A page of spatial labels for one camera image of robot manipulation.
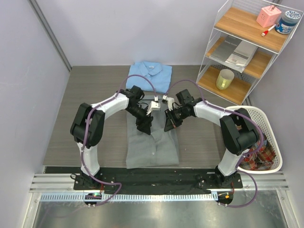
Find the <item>light blue shirt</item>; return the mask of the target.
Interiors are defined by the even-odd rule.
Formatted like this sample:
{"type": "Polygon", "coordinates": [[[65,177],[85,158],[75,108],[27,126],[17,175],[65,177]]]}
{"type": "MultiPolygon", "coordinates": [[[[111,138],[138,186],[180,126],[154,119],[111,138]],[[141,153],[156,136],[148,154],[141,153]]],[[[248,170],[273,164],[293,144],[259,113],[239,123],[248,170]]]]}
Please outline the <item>light blue shirt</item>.
{"type": "MultiPolygon", "coordinates": [[[[169,89],[171,83],[172,66],[157,62],[135,62],[129,69],[128,76],[131,75],[141,75],[147,78],[157,93],[164,94],[169,89]]],[[[145,79],[138,76],[127,79],[126,88],[131,89],[133,86],[140,87],[143,91],[153,92],[151,85],[145,79]]]]}

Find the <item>pink cube power socket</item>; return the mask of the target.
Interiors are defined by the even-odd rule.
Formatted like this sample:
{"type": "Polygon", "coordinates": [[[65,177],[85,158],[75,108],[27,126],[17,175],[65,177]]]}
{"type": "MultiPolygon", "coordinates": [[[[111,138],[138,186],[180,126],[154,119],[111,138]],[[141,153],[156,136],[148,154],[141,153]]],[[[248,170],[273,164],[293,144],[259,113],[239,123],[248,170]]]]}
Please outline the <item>pink cube power socket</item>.
{"type": "Polygon", "coordinates": [[[256,22],[263,28],[272,26],[281,15],[281,10],[275,5],[263,7],[257,16],[256,22]]]}

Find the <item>red plaid shirt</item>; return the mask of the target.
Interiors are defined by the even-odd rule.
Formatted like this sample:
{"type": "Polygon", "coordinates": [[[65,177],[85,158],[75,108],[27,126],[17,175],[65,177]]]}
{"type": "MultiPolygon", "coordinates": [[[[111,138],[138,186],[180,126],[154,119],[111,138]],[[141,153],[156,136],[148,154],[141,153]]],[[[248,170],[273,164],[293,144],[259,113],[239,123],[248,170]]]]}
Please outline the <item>red plaid shirt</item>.
{"type": "Polygon", "coordinates": [[[249,171],[270,170],[276,158],[275,151],[264,135],[263,145],[256,153],[247,155],[240,163],[239,167],[249,171]]]}

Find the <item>blue white lidded jar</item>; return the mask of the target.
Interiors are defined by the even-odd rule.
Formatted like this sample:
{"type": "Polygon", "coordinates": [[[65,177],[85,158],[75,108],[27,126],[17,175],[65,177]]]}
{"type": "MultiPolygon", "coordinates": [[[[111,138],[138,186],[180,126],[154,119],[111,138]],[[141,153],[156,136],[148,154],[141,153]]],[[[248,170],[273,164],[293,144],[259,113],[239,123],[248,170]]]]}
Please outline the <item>blue white lidded jar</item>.
{"type": "Polygon", "coordinates": [[[275,30],[276,32],[288,35],[291,33],[293,28],[297,25],[301,19],[301,14],[294,10],[288,10],[282,14],[280,20],[278,21],[275,30]]]}

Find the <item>yellow translucent cup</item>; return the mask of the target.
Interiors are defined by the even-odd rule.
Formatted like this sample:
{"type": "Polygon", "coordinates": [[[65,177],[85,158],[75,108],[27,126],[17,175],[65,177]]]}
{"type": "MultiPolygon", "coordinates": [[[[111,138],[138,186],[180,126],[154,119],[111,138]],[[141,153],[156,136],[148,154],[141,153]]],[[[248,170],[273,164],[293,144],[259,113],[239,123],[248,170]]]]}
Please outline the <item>yellow translucent cup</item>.
{"type": "Polygon", "coordinates": [[[216,87],[219,90],[225,90],[227,89],[231,82],[234,79],[234,72],[232,70],[229,69],[222,69],[219,72],[218,78],[216,80],[216,87]]]}

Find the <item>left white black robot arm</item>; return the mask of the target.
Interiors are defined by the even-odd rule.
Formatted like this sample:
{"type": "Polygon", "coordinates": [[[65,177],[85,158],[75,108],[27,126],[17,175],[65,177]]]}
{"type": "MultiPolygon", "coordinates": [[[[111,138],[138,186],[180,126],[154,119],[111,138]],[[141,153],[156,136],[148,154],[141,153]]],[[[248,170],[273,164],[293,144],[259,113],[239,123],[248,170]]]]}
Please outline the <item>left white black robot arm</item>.
{"type": "Polygon", "coordinates": [[[105,120],[119,111],[126,110],[136,118],[137,130],[151,134],[153,117],[148,108],[142,108],[138,102],[144,98],[144,92],[137,86],[120,89],[110,98],[97,104],[82,103],[73,120],[70,133],[80,151],[81,171],[85,185],[97,189],[102,183],[97,175],[100,171],[97,146],[102,139],[105,120]]]}

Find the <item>red white marker pen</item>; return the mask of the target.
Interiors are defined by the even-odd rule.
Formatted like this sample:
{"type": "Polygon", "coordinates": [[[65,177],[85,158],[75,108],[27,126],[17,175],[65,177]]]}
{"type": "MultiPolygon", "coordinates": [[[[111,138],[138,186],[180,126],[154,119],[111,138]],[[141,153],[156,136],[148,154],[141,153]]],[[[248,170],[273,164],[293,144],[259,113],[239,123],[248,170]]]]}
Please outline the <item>red white marker pen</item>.
{"type": "Polygon", "coordinates": [[[261,36],[264,37],[266,36],[272,29],[274,29],[276,27],[276,24],[274,24],[273,26],[271,26],[268,30],[264,31],[261,36]]]}

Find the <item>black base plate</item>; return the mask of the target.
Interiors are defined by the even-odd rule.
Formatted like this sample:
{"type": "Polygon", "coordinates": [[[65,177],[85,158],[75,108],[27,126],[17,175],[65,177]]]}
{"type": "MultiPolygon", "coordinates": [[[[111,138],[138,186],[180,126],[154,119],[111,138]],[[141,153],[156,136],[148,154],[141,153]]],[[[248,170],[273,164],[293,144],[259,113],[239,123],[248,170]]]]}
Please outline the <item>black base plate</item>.
{"type": "Polygon", "coordinates": [[[178,191],[243,188],[240,174],[221,178],[213,169],[175,168],[100,168],[92,178],[73,173],[75,190],[100,190],[120,194],[169,194],[178,191]]]}

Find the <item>grey long sleeve shirt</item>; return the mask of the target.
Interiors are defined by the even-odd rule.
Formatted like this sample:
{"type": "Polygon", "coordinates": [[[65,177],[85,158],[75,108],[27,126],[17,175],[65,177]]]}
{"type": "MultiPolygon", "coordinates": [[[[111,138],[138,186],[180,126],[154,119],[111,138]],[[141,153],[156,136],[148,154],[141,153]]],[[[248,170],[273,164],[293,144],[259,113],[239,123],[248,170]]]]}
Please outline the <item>grey long sleeve shirt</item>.
{"type": "Polygon", "coordinates": [[[159,111],[152,112],[151,134],[136,129],[136,118],[126,114],[128,150],[126,167],[128,169],[171,166],[179,164],[179,143],[176,130],[164,131],[166,104],[159,111]]]}

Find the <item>grey booklet stack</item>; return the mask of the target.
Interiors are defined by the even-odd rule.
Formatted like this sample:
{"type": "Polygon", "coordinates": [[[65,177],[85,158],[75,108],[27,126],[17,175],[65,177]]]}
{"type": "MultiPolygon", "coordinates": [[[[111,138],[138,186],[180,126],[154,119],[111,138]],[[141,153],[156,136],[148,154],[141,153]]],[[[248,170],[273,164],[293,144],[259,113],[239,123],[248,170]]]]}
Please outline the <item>grey booklet stack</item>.
{"type": "Polygon", "coordinates": [[[257,46],[233,36],[227,36],[209,58],[242,73],[253,58],[257,46]]]}

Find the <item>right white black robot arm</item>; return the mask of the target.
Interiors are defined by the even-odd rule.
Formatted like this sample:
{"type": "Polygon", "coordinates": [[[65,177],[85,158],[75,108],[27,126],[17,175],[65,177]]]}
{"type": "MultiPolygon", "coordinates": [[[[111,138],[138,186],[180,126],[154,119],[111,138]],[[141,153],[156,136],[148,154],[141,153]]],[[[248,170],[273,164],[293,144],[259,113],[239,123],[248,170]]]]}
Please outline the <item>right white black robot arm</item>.
{"type": "Polygon", "coordinates": [[[217,186],[228,186],[237,173],[241,157],[249,152],[263,136],[258,125],[251,120],[244,108],[235,111],[213,105],[203,98],[195,99],[187,89],[176,94],[179,104],[174,107],[174,98],[164,95],[162,101],[168,105],[165,110],[164,131],[181,126],[183,120],[193,116],[208,120],[221,129],[225,145],[224,155],[215,167],[214,181],[217,186]]]}

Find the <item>white plastic laundry basket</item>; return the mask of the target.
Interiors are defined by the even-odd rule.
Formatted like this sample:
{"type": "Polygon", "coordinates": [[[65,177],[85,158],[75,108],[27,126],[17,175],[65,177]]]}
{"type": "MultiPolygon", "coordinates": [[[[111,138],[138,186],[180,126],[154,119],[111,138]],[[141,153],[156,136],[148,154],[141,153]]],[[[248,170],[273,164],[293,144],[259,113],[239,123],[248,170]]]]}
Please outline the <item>white plastic laundry basket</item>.
{"type": "Polygon", "coordinates": [[[253,106],[247,106],[247,105],[241,105],[241,106],[230,106],[227,109],[228,110],[237,110],[239,108],[244,108],[248,111],[250,118],[259,126],[261,129],[263,135],[265,135],[269,141],[269,143],[272,145],[276,158],[274,160],[274,164],[271,166],[270,170],[267,171],[249,171],[244,170],[240,167],[238,167],[238,170],[245,171],[247,173],[251,174],[271,174],[279,171],[282,167],[283,160],[282,156],[278,147],[278,144],[276,142],[275,135],[273,133],[272,127],[270,125],[270,122],[266,116],[266,114],[260,110],[259,108],[253,107],[253,106]]]}

